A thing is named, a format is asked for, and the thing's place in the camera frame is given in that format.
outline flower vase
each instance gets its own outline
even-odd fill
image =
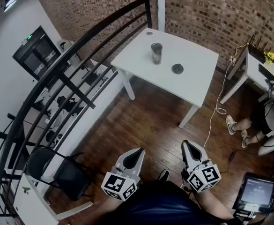
[[[265,57],[265,63],[264,63],[265,66],[271,66],[272,64],[269,62],[269,59],[268,57]]]

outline white table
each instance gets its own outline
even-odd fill
[[[224,104],[238,89],[239,87],[247,80],[247,78],[254,81],[254,83],[261,88],[265,94],[259,99],[259,101],[265,99],[268,94],[269,86],[266,83],[266,77],[259,72],[259,64],[263,65],[259,60],[251,56],[248,52],[248,47],[245,48],[239,60],[235,64],[234,68],[228,75],[227,79],[231,79],[235,72],[239,69],[240,65],[245,61],[245,71],[242,76],[236,82],[236,84],[229,90],[227,94],[220,101],[221,104]],[[263,65],[273,76],[274,76],[274,64],[272,65]]]
[[[92,202],[87,202],[66,212],[55,214],[39,194],[31,177],[23,174],[13,207],[25,225],[57,225],[60,220],[78,213],[92,206],[92,204]]]
[[[153,43],[163,45],[162,63],[152,62]],[[142,78],[192,104],[190,111],[180,123],[182,128],[202,106],[210,86],[218,54],[188,40],[160,32],[144,29],[111,62],[122,77],[124,87],[131,100],[135,99],[126,72]],[[171,67],[180,63],[184,67],[182,74],[172,72]]]

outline coaster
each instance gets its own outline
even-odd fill
[[[180,65],[180,63],[174,64],[171,68],[171,70],[175,73],[175,74],[181,74],[184,71],[184,68],[182,65]]]

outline white pole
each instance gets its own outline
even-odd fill
[[[157,0],[159,31],[165,32],[165,0]]]

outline table leg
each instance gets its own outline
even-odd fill
[[[239,87],[246,81],[247,78],[248,78],[248,76],[247,76],[246,72],[243,73],[243,75],[239,78],[239,80],[236,82],[236,84],[221,99],[220,103],[221,104],[225,103],[231,97],[231,95],[233,95],[239,89]]]
[[[186,123],[190,120],[190,118],[196,113],[197,109],[199,107],[193,105],[190,110],[188,111],[187,115],[184,117],[184,119],[181,121],[180,125],[178,126],[179,128],[183,128]]]
[[[264,101],[267,97],[268,97],[268,92],[265,92],[265,94],[258,99],[259,103]]]
[[[242,53],[241,57],[238,59],[238,61],[235,63],[234,68],[232,69],[232,71],[230,72],[230,74],[227,76],[227,79],[230,80],[233,75],[235,74],[235,72],[238,70],[238,68],[240,67],[240,65],[242,64],[242,62],[244,61],[245,58],[247,56],[247,49],[244,50],[244,52]]]
[[[131,84],[129,82],[129,79],[126,75],[126,72],[120,68],[117,68],[117,71],[122,79],[123,85],[126,88],[127,94],[131,100],[135,100],[135,95],[133,93],[133,89],[131,87]]]
[[[76,208],[73,208],[71,210],[68,210],[66,212],[62,212],[60,214],[57,214],[55,217],[58,221],[62,220],[62,219],[65,219],[67,217],[70,217],[80,211],[83,211],[84,209],[88,208],[88,207],[91,207],[93,205],[93,202],[87,202],[87,203],[84,203],[83,205],[81,206],[78,206]]]

